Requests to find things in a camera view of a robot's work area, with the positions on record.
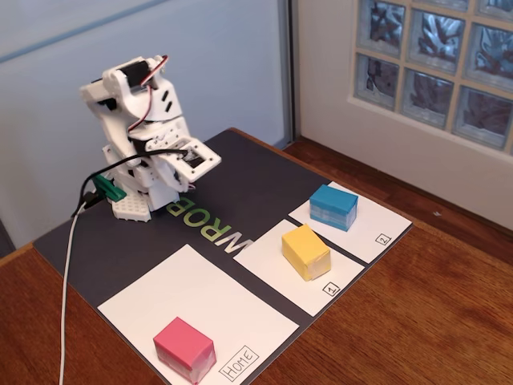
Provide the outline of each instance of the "white cable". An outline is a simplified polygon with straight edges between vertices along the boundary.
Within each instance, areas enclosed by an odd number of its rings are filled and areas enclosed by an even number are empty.
[[[64,266],[64,276],[63,276],[63,304],[61,307],[61,368],[59,371],[59,385],[63,385],[64,383],[64,362],[66,360],[66,299],[67,299],[67,273],[70,269],[70,255],[71,255],[71,245],[73,243],[73,233],[75,232],[75,226],[77,224],[77,218],[82,212],[83,208],[86,206],[86,202],[80,206],[77,215],[73,218],[73,222],[71,223],[70,237],[67,242],[67,253],[66,253],[66,265]]]

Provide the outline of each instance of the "wooden floor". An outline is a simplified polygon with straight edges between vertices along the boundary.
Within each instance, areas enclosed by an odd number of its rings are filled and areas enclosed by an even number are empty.
[[[513,265],[513,232],[311,140],[300,138],[289,155]]]

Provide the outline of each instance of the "white robot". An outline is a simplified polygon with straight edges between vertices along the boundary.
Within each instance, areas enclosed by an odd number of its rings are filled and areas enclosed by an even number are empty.
[[[80,88],[87,106],[102,121],[109,164],[153,150],[187,150],[129,160],[108,179],[127,193],[112,203],[119,219],[149,221],[151,212],[180,199],[179,193],[215,168],[221,158],[190,137],[175,88],[162,74],[168,57],[135,58],[106,70],[101,79]]]

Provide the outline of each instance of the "glass block window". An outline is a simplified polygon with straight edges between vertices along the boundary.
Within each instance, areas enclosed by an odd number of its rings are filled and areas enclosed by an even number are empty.
[[[478,0],[478,12],[485,16],[513,20],[513,0]]]
[[[401,51],[405,7],[388,2],[362,0],[358,44],[398,57]]]
[[[428,4],[434,4],[436,6],[443,6],[445,8],[451,8],[452,10],[468,9],[468,0],[417,0],[418,2],[425,2]]]
[[[476,24],[470,45],[465,75],[513,91],[513,32]]]
[[[359,0],[357,15],[355,97],[513,155],[513,0]]]
[[[511,123],[511,100],[463,87],[454,133],[502,149]]]
[[[402,114],[444,128],[454,84],[410,69],[404,84]]]
[[[414,10],[408,60],[454,74],[465,22]]]
[[[359,55],[357,61],[355,96],[393,110],[399,66],[364,55]]]

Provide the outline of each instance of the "white lego base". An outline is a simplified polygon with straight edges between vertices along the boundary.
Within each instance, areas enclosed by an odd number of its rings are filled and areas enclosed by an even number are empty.
[[[146,199],[137,192],[127,191],[127,196],[119,202],[111,202],[112,212],[118,219],[125,221],[148,222],[151,219]]]

